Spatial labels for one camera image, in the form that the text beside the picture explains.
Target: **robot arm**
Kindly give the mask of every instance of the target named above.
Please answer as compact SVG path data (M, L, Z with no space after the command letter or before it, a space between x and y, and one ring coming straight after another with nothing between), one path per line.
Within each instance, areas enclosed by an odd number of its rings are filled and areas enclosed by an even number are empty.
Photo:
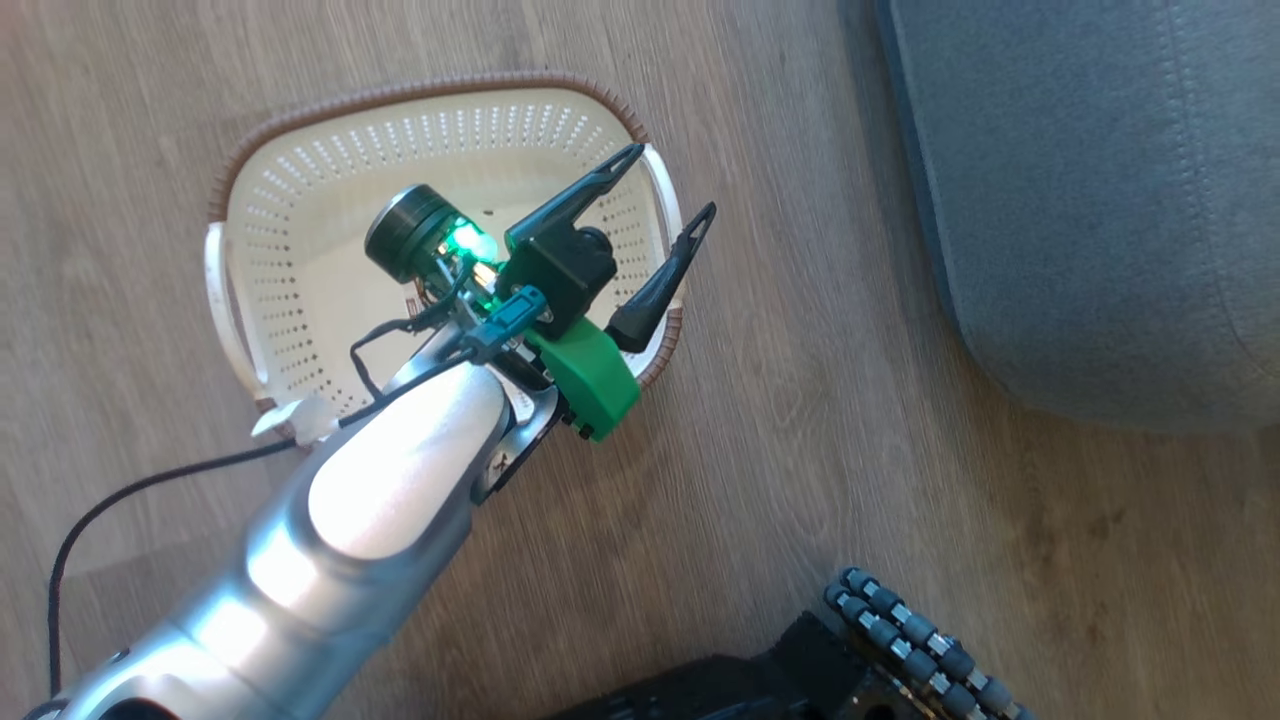
M699 213L616 322L595 327L586 309L617 265L604 233L573 222L643 151L627 146L513 225L506 263L485 256L497 243L430 187L397 195L365 252L428 296L422 315L393 325L444 325L393 378L380 411L344 419L316 446L229 566L64 693L55 717L323 715L461 547L471 507L548 429L564 419L599 442L639 397L620 348L648 345L716 210ZM503 382L518 387L520 411Z

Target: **basket handle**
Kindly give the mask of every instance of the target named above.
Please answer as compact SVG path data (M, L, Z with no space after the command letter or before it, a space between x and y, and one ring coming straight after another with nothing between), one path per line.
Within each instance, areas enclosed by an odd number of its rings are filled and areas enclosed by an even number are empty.
M205 233L205 288L209 291L209 310L214 315L214 328L223 354L232 364L232 372L252 395L253 400L269 397L266 370L255 365L252 355L241 337L241 323L232 304L232 286L227 281L227 242L223 223L209 223Z
M658 197L658 220L662 223L662 237L655 240L657 247L654 247L654 252L657 258L666 258L671 251L671 246L676 242L680 229L684 227L684 223L680 220L680 202L676 201L676 187L671 184L671 173L667 172L667 163L662 160L662 155L658 154L658 150L652 143L644 146L640 161L649 170L649 179L653 182L653 193ZM671 301L672 307L681 306L681 295L684 295L684 283L681 283L680 290L676 291L676 297Z

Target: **white clip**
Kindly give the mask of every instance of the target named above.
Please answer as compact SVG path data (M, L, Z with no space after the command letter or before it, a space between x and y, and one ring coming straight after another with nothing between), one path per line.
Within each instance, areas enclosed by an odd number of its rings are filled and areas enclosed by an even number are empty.
M329 401L319 395L308 395L264 413L250 434L255 438L262 437L285 424L302 447L338 432L338 418L329 407Z

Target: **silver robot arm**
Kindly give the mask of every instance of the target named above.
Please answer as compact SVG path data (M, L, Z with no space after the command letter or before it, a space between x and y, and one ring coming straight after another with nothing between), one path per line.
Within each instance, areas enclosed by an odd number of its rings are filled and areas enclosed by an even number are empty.
M82 678L58 720L321 716L461 547L494 452L529 434L512 413L493 372L462 364L335 433L229 566Z

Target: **wooden floor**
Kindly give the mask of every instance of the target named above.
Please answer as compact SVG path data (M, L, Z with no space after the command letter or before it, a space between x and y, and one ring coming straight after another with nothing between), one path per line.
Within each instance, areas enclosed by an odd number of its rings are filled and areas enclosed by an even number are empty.
M719 202L681 350L609 442L556 434L481 509L332 717L538 717L759 651L850 562L1041 717L1274 716L1280 432L1149 437L1001 396L932 292L872 27L860 1L4 4L0 714L45 692L74 519L250 445L201 273L237 140L360 88L554 68L635 104L686 208ZM69 679L296 461L99 521L65 584Z

